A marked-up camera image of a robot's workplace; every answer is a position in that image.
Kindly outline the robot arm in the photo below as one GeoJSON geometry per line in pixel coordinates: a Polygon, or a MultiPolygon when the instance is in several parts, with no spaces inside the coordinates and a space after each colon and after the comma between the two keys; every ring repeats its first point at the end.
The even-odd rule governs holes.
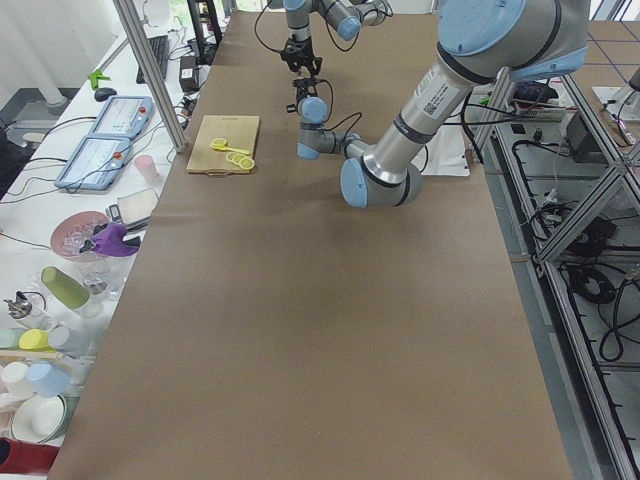
{"type": "Polygon", "coordinates": [[[297,154],[342,154],[340,185],[352,207],[401,206],[422,188],[413,159],[463,100],[508,68],[515,82],[578,70],[587,52],[587,1],[446,1],[438,9],[437,60],[374,145],[326,128],[326,103],[304,92],[297,154]]]}
{"type": "Polygon", "coordinates": [[[310,16],[320,15],[329,34],[335,32],[345,42],[355,42],[361,30],[377,26],[394,15],[388,1],[295,0],[268,1],[266,9],[283,9],[289,29],[284,46],[276,51],[289,70],[311,76],[320,73],[322,58],[313,50],[310,16]]]}

